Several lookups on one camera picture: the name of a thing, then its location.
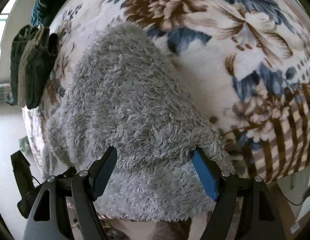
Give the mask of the grey fluffy fleece pants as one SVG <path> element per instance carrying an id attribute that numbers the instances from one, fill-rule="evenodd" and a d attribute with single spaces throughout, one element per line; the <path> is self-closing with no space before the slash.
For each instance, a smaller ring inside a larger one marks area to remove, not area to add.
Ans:
<path id="1" fill-rule="evenodd" d="M 86 170 L 116 148 L 116 166 L 95 202 L 109 218 L 186 220 L 213 210 L 191 162 L 197 147 L 221 169 L 234 169 L 169 58 L 129 23 L 98 36 L 84 52 L 46 135 L 45 177 Z"/>

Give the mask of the stack of folded clothes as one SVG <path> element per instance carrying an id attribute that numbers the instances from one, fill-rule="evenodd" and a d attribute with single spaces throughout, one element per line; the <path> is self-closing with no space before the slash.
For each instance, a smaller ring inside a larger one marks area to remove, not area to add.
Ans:
<path id="1" fill-rule="evenodd" d="M 58 35 L 43 25 L 26 25 L 12 41 L 10 55 L 10 105 L 39 106 L 57 57 Z"/>

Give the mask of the floral bed blanket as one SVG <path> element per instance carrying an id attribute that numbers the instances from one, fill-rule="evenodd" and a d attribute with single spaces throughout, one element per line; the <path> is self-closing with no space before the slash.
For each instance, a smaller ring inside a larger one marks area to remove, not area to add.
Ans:
<path id="1" fill-rule="evenodd" d="M 23 109 L 37 165 L 45 125 L 86 48 L 140 26 L 220 129 L 245 174 L 275 181 L 310 165 L 310 12 L 303 0 L 66 0 L 50 30 L 58 56 L 41 104 Z"/>

